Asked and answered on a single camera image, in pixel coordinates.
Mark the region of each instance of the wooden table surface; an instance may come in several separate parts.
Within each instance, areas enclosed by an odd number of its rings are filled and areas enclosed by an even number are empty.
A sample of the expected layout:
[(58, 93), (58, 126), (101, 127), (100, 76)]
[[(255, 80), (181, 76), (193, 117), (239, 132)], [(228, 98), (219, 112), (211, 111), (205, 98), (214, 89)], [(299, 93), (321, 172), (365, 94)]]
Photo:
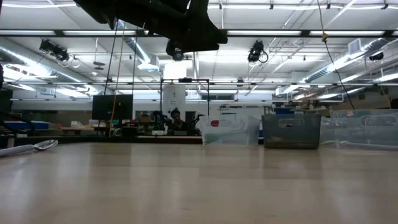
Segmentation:
[(398, 154), (69, 144), (0, 159), (1, 224), (396, 223)]

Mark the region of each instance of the red label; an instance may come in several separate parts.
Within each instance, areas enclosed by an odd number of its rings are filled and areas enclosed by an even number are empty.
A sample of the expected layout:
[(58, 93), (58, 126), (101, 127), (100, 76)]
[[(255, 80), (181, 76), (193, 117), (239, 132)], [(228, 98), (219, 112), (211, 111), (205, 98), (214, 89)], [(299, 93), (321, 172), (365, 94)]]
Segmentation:
[(210, 125), (211, 125), (212, 127), (218, 127), (219, 124), (220, 124), (220, 122), (217, 121), (217, 120), (211, 121), (211, 123), (210, 123)]

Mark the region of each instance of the yellow cable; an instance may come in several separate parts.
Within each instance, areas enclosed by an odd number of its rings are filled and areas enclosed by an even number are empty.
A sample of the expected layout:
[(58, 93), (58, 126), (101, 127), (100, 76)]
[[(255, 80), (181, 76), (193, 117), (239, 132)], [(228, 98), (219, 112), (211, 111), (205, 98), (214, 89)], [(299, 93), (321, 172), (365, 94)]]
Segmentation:
[[(113, 123), (113, 116), (114, 116), (114, 109), (116, 107), (116, 93), (118, 91), (118, 85), (119, 85), (119, 75), (120, 75), (120, 65), (122, 63), (122, 56), (123, 56), (123, 37), (124, 37), (124, 31), (126, 30), (126, 23), (124, 23), (123, 27), (123, 34), (122, 34), (122, 46), (120, 50), (120, 59), (119, 59), (119, 68), (118, 68), (118, 77), (116, 79), (116, 88), (115, 88), (115, 93), (114, 93), (114, 98), (113, 98), (113, 109), (112, 109), (112, 117), (111, 117), (111, 123)], [(109, 137), (111, 137), (111, 130), (112, 130), (112, 125), (109, 125)]]

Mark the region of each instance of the ceiling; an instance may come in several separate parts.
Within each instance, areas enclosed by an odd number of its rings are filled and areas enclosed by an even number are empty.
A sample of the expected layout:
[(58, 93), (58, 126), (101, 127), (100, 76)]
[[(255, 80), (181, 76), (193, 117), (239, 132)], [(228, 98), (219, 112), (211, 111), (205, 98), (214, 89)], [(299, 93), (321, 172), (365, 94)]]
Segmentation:
[[(49, 6), (54, 4), (73, 4), (69, 0), (31, 0), (16, 1), (3, 0), (4, 4), (17, 5), (43, 5)], [(317, 1), (314, 0), (288, 0), (273, 1), (275, 6), (290, 6), (292, 9), (281, 9), (275, 7), (274, 10), (269, 9), (249, 9), (249, 8), (224, 8), (218, 9), (219, 1), (210, 0), (212, 7), (208, 10), (208, 15), (213, 23), (224, 29), (310, 29), (319, 30), (320, 14), (317, 9), (299, 10), (300, 7), (316, 6)], [(322, 3), (330, 2), (333, 6), (344, 7), (350, 0), (331, 0), (321, 1)], [(348, 9), (338, 16), (327, 27), (327, 29), (344, 29), (344, 30), (391, 30), (398, 27), (398, 4), (397, 1), (388, 1), (390, 7), (369, 10)], [(233, 6), (237, 4), (257, 4), (255, 6), (264, 7), (270, 4), (270, 1), (263, 0), (224, 0), (224, 6)], [(383, 0), (357, 0), (351, 7), (370, 7), (382, 6)], [(329, 23), (341, 9), (331, 8), (322, 9), (322, 17), (324, 24)], [(135, 29), (134, 25), (128, 24), (128, 29)], [(108, 30), (107, 25), (95, 22), (85, 11), (76, 6), (32, 9), (21, 7), (3, 7), (0, 16), (0, 29), (104, 29)], [(27, 48), (37, 54), (43, 55), (39, 50), (42, 38), (40, 37), (8, 37), (8, 40)], [(103, 82), (109, 68), (111, 60), (111, 51), (113, 46), (113, 38), (99, 38), (98, 55), (96, 52), (95, 38), (59, 38), (51, 37), (53, 43), (68, 49), (68, 53), (79, 59), (80, 66), (74, 68), (69, 66), (68, 69), (73, 70), (93, 81)], [(262, 40), (269, 54), (269, 61), (265, 64), (257, 65), (255, 68), (248, 64), (248, 52), (256, 40)], [(348, 50), (348, 44), (354, 38), (329, 38), (328, 48), (332, 56), (344, 54)], [(165, 53), (167, 39), (164, 37), (141, 37), (137, 39), (139, 45), (148, 54), (159, 56), (162, 63), (172, 63), (170, 57)], [(114, 45), (113, 58), (110, 65), (109, 76), (116, 80), (118, 74), (119, 61), (121, 59), (120, 76), (121, 82), (132, 81), (133, 73), (136, 76), (136, 82), (151, 82), (159, 80), (159, 73), (140, 71), (136, 67), (140, 64), (138, 60), (134, 61), (134, 53), (126, 45), (124, 45), (122, 54), (122, 40), (116, 39)], [(389, 47), (385, 51), (385, 58), (395, 58), (398, 53), (395, 47)], [(55, 61), (51, 56), (46, 55), (50, 60)], [(281, 66), (288, 57), (292, 57), (288, 62)], [(325, 45), (320, 38), (256, 38), (256, 37), (231, 37), (228, 44), (221, 45), (218, 51), (199, 52), (198, 53), (198, 78), (208, 78), (214, 82), (235, 82), (238, 78), (244, 78), (247, 82), (297, 82), (309, 71), (323, 64), (328, 63), (329, 56)], [(92, 72), (96, 66), (94, 61), (103, 62), (103, 71), (97, 71), (99, 74), (94, 76)], [(354, 73), (365, 69), (365, 66), (376, 66), (373, 62), (365, 65), (364, 60), (360, 60), (348, 67), (341, 69), (342, 76), (347, 77)], [(188, 66), (188, 77), (194, 77), (192, 65)], [(331, 80), (328, 82), (337, 82), (336, 76), (330, 75)], [(122, 86), (121, 88), (131, 88), (130, 86)], [(147, 88), (145, 86), (137, 86), (136, 88)], [(276, 86), (259, 86), (259, 89), (275, 89)]]

